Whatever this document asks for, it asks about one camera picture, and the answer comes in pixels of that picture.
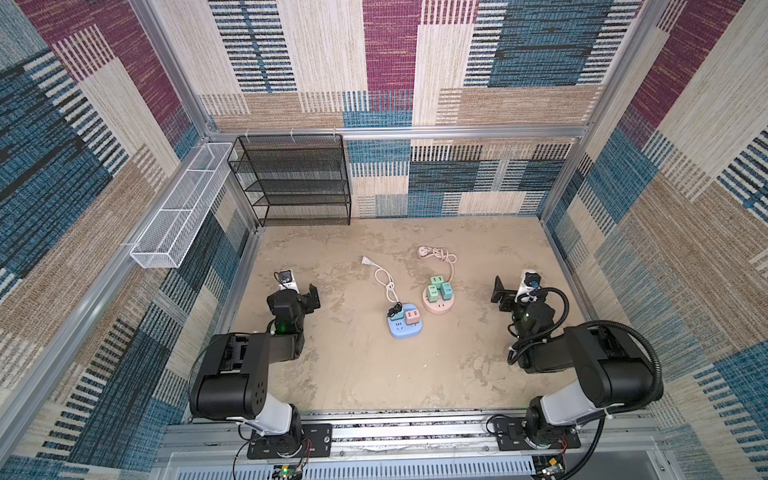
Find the teal charger adapter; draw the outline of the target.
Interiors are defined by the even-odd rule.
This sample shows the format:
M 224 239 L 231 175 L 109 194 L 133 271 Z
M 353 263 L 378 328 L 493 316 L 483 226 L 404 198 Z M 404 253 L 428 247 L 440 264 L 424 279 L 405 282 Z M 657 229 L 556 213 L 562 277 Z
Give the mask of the teal charger adapter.
M 440 294 L 444 301 L 450 301 L 453 299 L 453 287 L 449 282 L 444 282 L 440 285 Z

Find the pink charger adapter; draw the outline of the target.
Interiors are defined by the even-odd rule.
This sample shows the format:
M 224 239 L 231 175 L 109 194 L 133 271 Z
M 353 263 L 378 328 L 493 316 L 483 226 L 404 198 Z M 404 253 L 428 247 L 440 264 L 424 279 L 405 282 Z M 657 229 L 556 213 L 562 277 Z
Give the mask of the pink charger adapter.
M 421 322 L 421 315 L 417 309 L 405 312 L 405 321 L 407 325 L 416 325 Z

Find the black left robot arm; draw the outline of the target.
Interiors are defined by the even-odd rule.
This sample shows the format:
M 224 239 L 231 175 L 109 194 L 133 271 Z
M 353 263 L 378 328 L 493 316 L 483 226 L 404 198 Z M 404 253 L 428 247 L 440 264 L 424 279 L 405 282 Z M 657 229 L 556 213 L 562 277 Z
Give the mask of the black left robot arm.
M 311 284 L 305 294 L 278 290 L 267 297 L 274 319 L 264 332 L 219 334 L 204 350 L 189 394 L 193 417 L 231 421 L 252 430 L 249 456 L 307 455 L 311 440 L 296 406 L 268 391 L 269 367 L 298 359 L 305 345 L 304 320 L 321 307 Z

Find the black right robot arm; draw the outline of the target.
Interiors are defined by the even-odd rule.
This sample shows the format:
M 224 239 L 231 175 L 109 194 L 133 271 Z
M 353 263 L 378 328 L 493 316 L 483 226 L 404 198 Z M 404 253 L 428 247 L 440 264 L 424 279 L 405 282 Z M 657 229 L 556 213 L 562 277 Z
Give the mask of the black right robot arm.
M 524 272 L 515 290 L 496 279 L 491 301 L 511 315 L 508 365 L 527 374 L 576 374 L 574 382 L 531 400 L 522 416 L 489 417 L 486 428 L 500 450 L 577 447 L 577 427 L 661 399 L 662 365 L 650 341 L 615 321 L 566 326 L 567 295 L 543 286 L 537 272 Z

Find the pink round power strip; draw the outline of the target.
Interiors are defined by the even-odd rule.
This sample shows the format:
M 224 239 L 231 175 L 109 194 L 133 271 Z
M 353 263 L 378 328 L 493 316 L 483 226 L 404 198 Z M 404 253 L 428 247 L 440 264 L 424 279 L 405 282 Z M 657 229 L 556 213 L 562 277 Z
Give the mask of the pink round power strip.
M 441 296 L 435 302 L 429 301 L 429 288 L 426 287 L 422 292 L 422 304 L 423 307 L 434 315 L 447 314 L 455 304 L 455 297 L 450 300 L 443 300 Z

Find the blue square power strip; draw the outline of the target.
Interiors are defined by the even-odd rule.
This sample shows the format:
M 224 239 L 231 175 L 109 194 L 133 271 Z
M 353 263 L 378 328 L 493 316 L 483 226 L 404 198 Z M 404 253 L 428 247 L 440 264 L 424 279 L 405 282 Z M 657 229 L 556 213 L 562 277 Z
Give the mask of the blue square power strip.
M 419 311 L 419 309 L 414 304 L 412 304 L 412 303 L 405 303 L 405 304 L 402 305 L 401 309 L 398 312 L 402 311 L 404 313 L 404 315 L 405 315 L 406 311 L 413 310 L 413 309 L 417 309 Z M 421 322 L 416 324 L 416 325 L 407 325 L 406 321 L 405 321 L 405 318 L 404 318 L 403 321 L 400 321 L 400 322 L 391 322 L 389 320 L 389 318 L 391 316 L 387 317 L 387 324 L 388 324 L 388 327 L 389 327 L 391 335 L 395 339 L 402 340 L 402 339 L 408 339 L 408 338 L 414 337 L 414 336 L 420 334 L 422 329 L 423 329 L 422 316 L 421 316 Z

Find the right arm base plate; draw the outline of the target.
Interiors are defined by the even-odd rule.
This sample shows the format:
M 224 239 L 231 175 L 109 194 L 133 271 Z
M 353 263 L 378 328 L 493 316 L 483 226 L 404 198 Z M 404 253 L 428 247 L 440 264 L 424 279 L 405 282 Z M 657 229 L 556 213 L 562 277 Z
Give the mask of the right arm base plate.
M 500 451 L 562 451 L 582 446 L 574 427 L 539 425 L 520 416 L 492 415 L 485 428 Z

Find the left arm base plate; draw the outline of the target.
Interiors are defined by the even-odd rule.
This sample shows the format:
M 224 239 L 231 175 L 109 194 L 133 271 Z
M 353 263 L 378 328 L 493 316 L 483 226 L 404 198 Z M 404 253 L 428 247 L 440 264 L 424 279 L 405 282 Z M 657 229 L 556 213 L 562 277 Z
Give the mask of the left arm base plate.
M 326 458 L 330 456 L 333 427 L 329 423 L 291 427 L 283 435 L 253 433 L 246 456 L 249 460 Z

